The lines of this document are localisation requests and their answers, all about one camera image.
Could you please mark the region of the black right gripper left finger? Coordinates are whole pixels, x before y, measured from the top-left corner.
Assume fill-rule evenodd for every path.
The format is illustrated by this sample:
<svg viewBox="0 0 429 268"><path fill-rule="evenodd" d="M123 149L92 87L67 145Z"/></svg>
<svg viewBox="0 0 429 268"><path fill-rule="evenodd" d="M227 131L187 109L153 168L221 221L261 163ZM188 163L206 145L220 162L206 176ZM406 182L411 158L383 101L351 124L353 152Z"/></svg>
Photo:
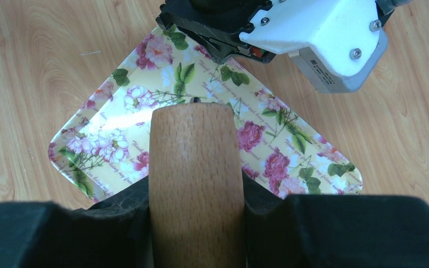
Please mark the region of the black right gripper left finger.
<svg viewBox="0 0 429 268"><path fill-rule="evenodd" d="M0 203L0 267L145 267L148 179L88 209Z"/></svg>

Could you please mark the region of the wooden rolling pin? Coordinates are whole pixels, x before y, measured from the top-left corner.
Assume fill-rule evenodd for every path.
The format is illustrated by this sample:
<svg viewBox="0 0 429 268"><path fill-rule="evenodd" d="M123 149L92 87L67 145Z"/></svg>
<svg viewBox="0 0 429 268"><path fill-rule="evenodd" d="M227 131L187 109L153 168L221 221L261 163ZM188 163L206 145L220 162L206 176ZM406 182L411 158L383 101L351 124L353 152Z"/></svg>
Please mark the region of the wooden rolling pin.
<svg viewBox="0 0 429 268"><path fill-rule="evenodd" d="M153 111L149 208L155 267L245 267L245 200L232 109Z"/></svg>

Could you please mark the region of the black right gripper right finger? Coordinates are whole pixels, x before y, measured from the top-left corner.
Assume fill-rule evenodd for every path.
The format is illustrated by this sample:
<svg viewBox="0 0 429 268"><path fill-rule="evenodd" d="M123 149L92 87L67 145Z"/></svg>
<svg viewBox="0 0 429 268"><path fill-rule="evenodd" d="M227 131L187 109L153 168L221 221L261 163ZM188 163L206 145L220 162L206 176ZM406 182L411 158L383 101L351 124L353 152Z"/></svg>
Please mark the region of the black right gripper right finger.
<svg viewBox="0 0 429 268"><path fill-rule="evenodd" d="M403 195L289 194L243 176L248 267L429 267L429 205Z"/></svg>

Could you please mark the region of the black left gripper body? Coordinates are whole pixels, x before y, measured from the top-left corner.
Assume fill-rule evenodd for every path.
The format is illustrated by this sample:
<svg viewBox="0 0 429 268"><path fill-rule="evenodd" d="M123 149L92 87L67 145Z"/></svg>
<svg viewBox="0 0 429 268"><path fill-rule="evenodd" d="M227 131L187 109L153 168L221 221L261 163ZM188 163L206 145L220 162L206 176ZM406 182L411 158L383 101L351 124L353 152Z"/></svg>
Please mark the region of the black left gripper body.
<svg viewBox="0 0 429 268"><path fill-rule="evenodd" d="M156 22L178 30L202 45L217 64L239 56L260 63L271 62L275 54L250 45L239 34L250 34L257 27L251 19L259 11L272 8L272 1L165 1Z"/></svg>

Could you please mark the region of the floral yellow tray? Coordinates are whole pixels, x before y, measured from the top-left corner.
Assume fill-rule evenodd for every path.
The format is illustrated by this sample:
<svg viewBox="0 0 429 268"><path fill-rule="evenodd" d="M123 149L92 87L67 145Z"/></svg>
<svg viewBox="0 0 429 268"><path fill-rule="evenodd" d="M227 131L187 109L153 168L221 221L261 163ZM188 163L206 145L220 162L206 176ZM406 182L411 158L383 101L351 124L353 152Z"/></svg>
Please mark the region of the floral yellow tray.
<svg viewBox="0 0 429 268"><path fill-rule="evenodd" d="M176 28L155 28L54 136L49 159L94 202L149 171L152 112L203 102L233 109L242 169L279 197L357 194L359 170L265 85Z"/></svg>

